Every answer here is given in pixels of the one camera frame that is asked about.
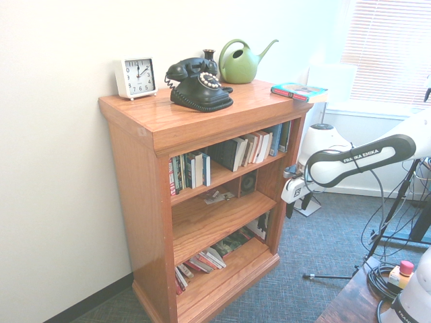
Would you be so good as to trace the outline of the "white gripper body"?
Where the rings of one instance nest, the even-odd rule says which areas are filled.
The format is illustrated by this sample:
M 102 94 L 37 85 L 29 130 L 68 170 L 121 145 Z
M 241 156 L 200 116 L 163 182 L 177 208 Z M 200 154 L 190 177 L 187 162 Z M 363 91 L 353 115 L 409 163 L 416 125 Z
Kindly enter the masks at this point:
M 303 177 L 290 178 L 284 185 L 281 198 L 288 204 L 295 203 L 298 199 L 315 189 L 315 182 L 306 181 Z

